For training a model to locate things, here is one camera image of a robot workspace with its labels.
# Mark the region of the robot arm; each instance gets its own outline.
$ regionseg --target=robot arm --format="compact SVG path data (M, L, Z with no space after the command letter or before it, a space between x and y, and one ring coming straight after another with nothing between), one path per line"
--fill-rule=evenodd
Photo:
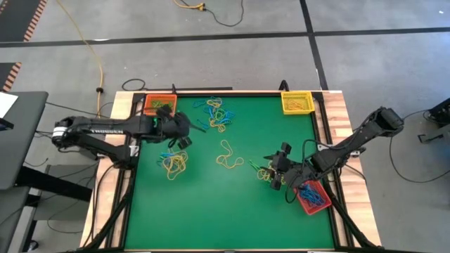
M90 134L126 134L139 140L159 143L171 139L171 148L177 141L180 149L192 144L189 135L191 121L182 112L172 117L170 108L164 106L157 110L157 116L132 116L128 119L90 119L86 117L67 117L55 123L52 143L58 149L78 146L94 154L108 156L115 167L131 169L136 164L131 148L125 145L114 146Z
M301 188L303 183L308 180L321 180L332 170L344 166L354 150L358 150L375 137L395 136L403 129L403 124L403 119L392 109L379 108L372 112L351 136L334 147L318 151L304 158L301 162L288 159L291 147L289 144L283 143L282 151L277 151L275 155L265 157L272 160L272 167L274 168L274 170L269 171L273 179L271 187L275 190L280 189L281 176L284 176L286 184L291 188Z

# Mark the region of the plastic tray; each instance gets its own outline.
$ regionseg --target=plastic tray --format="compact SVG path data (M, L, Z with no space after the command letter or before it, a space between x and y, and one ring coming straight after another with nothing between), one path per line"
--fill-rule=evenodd
M314 102L310 91L283 91L281 103L285 115L307 115L314 111Z
M314 205L310 205L309 202L307 200L303 200L300 197L300 194L297 192L297 189L294 189L294 193L297 196L298 201L300 202L300 204L302 205L304 211L308 214L308 215L313 215L329 206L331 206L331 200L330 197L328 196L328 194L326 194L325 189L323 189L323 186L321 184L321 182L319 181L307 181L305 184L309 184L311 186L311 188L316 189L317 192L320 194L320 196L323 198L323 200L325 200L325 204L317 207Z
M172 109L171 115L175 115L176 95L149 94L146 96L146 104L143 113L145 115L155 116L156 110L163 105L169 105Z

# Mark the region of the green tabletop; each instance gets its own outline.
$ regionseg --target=green tabletop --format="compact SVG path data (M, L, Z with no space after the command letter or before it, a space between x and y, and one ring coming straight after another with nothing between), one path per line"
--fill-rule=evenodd
M208 122L200 98L178 98L177 110L195 124ZM265 155L292 146L290 158L301 160L303 140L314 138L309 115L284 115L279 97L223 98L236 114L226 131L191 130L186 170L173 181L157 165L167 142L141 146L125 247L127 249L313 249L333 248L330 219L323 210L307 215L299 202L288 204L285 186L273 190L257 179L249 160L266 166ZM244 165L227 169L216 163L227 140ZM314 152L307 146L307 155Z

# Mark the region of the wooden table edge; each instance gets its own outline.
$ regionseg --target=wooden table edge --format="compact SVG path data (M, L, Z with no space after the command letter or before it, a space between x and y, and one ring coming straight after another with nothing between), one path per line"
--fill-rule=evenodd
M208 93L280 93L281 91L258 91L258 90L242 90L242 91L177 91L178 94L208 94ZM338 143L346 136L352 134L352 127L349 121L347 107L345 105L344 96L342 91L315 91L322 92L324 97L325 108L327 112L327 119L330 125L330 131L333 139L333 143ZM111 118L116 119L124 119L129 116L132 98L135 93L172 93L172 91L118 91L115 95L114 105L112 107ZM324 142L324 134L323 134L323 125L321 123L321 114L317 110L316 111L319 132L321 131L321 140ZM109 143L113 143L114 145L121 145L124 143L124 136L111 136L107 135L105 140ZM351 161L352 166L356 167L360 172L362 172L361 163L359 159L353 159ZM98 166L97 180L103 175L103 172L111 165L111 161L108 158L102 159ZM104 182L101 185L101 188L98 193L98 208L96 212L95 226L94 231L95 234L100 231L103 227L103 224L106 222L108 217L110 216L111 208L113 205L113 199L115 194L115 188L117 184L117 175L118 170L112 169L105 176ZM344 197L346 199L347 211L353 218L356 225L358 225L361 231L366 235L366 237L376 245L380 245L380 238L378 235L378 229L376 227L375 218L373 216L373 210L371 208L371 202L368 197L367 187L364 183L364 180L357 177L351 176L347 172L342 173L342 177L345 177L342 180L342 188L344 190ZM128 181L125 179L124 187L122 188L122 195L124 193L124 189L127 187ZM359 200L353 201L354 196L352 193L347 192L347 189L354 187L357 184L359 186L358 190L360 191ZM362 204L363 207L352 207L352 204ZM364 216L359 219L358 214L364 214ZM345 246L345 233L343 229L342 219L339 217L339 214L335 212L337 230L339 239L342 246ZM82 239L80 242L80 246L84 244L84 241L91 230L91 218L92 218L92 200L89 204L89 210L86 216L86 222L84 225L84 230L82 234ZM120 232L122 230L122 222L123 222L123 213L117 219L114 229L114 235L112 240L112 246L116 247L119 245L120 241Z

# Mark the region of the gray floor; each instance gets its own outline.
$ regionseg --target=gray floor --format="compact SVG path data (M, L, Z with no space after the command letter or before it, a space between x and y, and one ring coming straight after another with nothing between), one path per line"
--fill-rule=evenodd
M197 34L305 31L297 0L244 0L244 21L234 28L216 24L209 13L182 10L168 0L67 1L87 39L162 37ZM450 26L448 1L314 0L307 1L316 31ZM234 22L239 0L209 0L224 22ZM77 33L56 1L50 0L32 41L77 40ZM354 127L382 106L400 115L426 109L450 97L449 33L319 37L330 89L343 90ZM307 38L239 39L95 46L105 69L104 102L112 101L123 81L142 78L148 87L233 86L273 89L286 79L292 89L319 89ZM98 69L84 46L1 48L0 62L22 62L14 91L45 90L49 101L94 112ZM68 115L47 106L39 128L48 131ZM437 141L418 143L417 134L434 126L421 114L407 119L394 138L399 171L424 180L450 168L450 149ZM375 219L389 249L448 252L450 176L426 184L403 181L389 162L387 139L369 143L362 155ZM49 157L51 164L88 164L77 154L58 154L38 139L27 160ZM58 221L73 231L84 221ZM74 249L80 234L61 235L38 224L37 252Z

